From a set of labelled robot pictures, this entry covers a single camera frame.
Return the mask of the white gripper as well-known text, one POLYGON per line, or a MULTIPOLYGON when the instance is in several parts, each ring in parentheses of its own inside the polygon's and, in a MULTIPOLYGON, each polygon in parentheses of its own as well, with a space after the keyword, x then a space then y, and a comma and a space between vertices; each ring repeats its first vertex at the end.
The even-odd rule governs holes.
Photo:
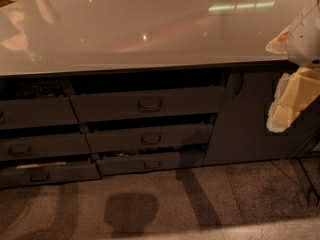
POLYGON ((312 0, 265 49, 273 54, 288 52, 288 59, 302 66, 281 76, 269 108, 266 127, 281 133, 320 95, 320 70, 314 69, 320 68, 320 0, 312 0))

